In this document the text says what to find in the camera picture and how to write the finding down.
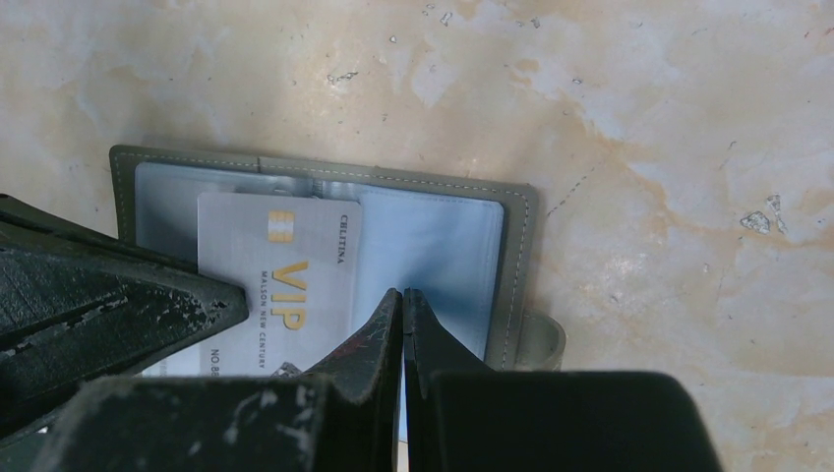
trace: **white marble surface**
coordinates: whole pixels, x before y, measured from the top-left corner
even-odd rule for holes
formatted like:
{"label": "white marble surface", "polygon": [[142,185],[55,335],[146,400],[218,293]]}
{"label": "white marble surface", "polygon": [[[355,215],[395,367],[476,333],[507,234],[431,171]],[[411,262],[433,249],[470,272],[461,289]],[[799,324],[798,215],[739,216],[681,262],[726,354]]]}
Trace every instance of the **white marble surface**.
{"label": "white marble surface", "polygon": [[831,469],[832,31],[830,0],[5,0],[0,192],[113,234],[115,144],[528,182],[567,369],[675,376],[728,470]]}

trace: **wallet stitching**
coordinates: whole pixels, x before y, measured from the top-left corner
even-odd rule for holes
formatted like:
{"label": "wallet stitching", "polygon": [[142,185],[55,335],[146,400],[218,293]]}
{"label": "wallet stitching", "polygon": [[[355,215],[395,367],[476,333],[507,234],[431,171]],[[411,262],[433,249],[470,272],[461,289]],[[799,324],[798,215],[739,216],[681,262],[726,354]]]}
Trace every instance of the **wallet stitching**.
{"label": "wallet stitching", "polygon": [[[380,180],[391,180],[394,182],[409,182],[413,184],[427,184],[427,185],[435,185],[439,187],[450,187],[454,189],[465,189],[465,190],[480,190],[484,192],[492,192],[494,194],[504,193],[507,195],[515,195],[517,197],[521,197],[524,200],[524,223],[521,225],[521,240],[519,243],[518,249],[518,258],[515,261],[515,275],[512,281],[512,293],[509,297],[509,314],[506,317],[506,333],[504,335],[504,352],[501,356],[501,368],[503,369],[506,364],[506,349],[509,345],[509,325],[512,323],[512,312],[515,309],[515,295],[518,289],[518,277],[521,272],[521,258],[524,254],[524,242],[527,235],[527,223],[530,218],[530,202],[527,200],[527,197],[524,194],[514,192],[512,190],[499,190],[499,189],[490,189],[488,187],[473,187],[469,185],[456,185],[456,184],[444,184],[441,182],[432,182],[428,180],[413,180],[413,179],[403,179],[399,177],[387,177],[384,175],[374,175],[374,174],[357,174],[355,172],[340,172],[337,170],[326,170],[326,169],[310,169],[306,167],[294,167],[294,166],[285,166],[285,165],[268,165],[268,164],[260,164],[260,163],[245,163],[245,162],[228,162],[225,160],[206,160],[206,159],[190,159],[186,157],[175,157],[173,155],[164,155],[164,154],[138,154],[133,152],[120,152],[119,156],[133,156],[133,157],[145,157],[148,159],[153,158],[163,158],[163,159],[170,159],[170,160],[180,160],[185,162],[197,162],[203,164],[212,164],[212,163],[220,163],[220,164],[228,164],[228,165],[236,165],[240,167],[258,167],[258,168],[267,168],[267,169],[283,169],[283,170],[302,170],[305,172],[319,172],[323,174],[336,174],[336,175],[347,175],[351,177],[366,177],[371,179],[380,179]],[[122,175],[119,169],[119,159],[116,160],[116,175],[119,181],[119,186],[122,186]],[[122,226],[127,228],[127,220],[125,219],[125,201],[124,195],[119,196],[119,207],[120,207],[120,217],[122,218]]]}

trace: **wallet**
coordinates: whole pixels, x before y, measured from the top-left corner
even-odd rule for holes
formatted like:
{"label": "wallet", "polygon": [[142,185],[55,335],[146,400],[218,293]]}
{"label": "wallet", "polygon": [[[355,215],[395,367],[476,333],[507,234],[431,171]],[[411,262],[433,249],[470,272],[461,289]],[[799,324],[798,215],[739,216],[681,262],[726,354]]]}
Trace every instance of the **wallet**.
{"label": "wallet", "polygon": [[487,365],[523,364],[517,356],[529,351],[519,350],[519,341],[538,212],[529,185],[130,146],[113,147],[110,161],[120,239],[192,263],[201,193],[358,202],[363,224],[351,327],[365,322],[386,289],[419,288],[444,327]]}

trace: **black plastic object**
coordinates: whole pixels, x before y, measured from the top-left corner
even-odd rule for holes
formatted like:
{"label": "black plastic object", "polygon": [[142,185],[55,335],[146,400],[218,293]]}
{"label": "black plastic object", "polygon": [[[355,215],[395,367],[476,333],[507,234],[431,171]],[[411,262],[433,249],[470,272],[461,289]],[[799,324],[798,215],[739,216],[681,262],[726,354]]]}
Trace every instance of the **black plastic object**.
{"label": "black plastic object", "polygon": [[103,379],[48,435],[35,471],[383,471],[394,467],[400,295],[294,379]]}
{"label": "black plastic object", "polygon": [[694,403],[652,373],[492,372],[403,298],[411,472],[720,470]]}
{"label": "black plastic object", "polygon": [[37,453],[46,442],[46,435],[28,435],[20,441],[0,449],[0,470],[29,472]]}
{"label": "black plastic object", "polygon": [[0,197],[0,447],[53,421],[79,383],[247,316],[238,287]]}

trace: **card chip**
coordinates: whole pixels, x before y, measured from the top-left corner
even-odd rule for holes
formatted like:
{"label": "card chip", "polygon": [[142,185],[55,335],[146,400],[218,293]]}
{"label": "card chip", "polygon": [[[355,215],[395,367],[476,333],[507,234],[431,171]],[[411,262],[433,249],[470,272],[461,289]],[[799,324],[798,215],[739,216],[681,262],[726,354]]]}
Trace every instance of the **card chip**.
{"label": "card chip", "polygon": [[292,211],[270,211],[268,238],[271,243],[291,243],[295,213]]}

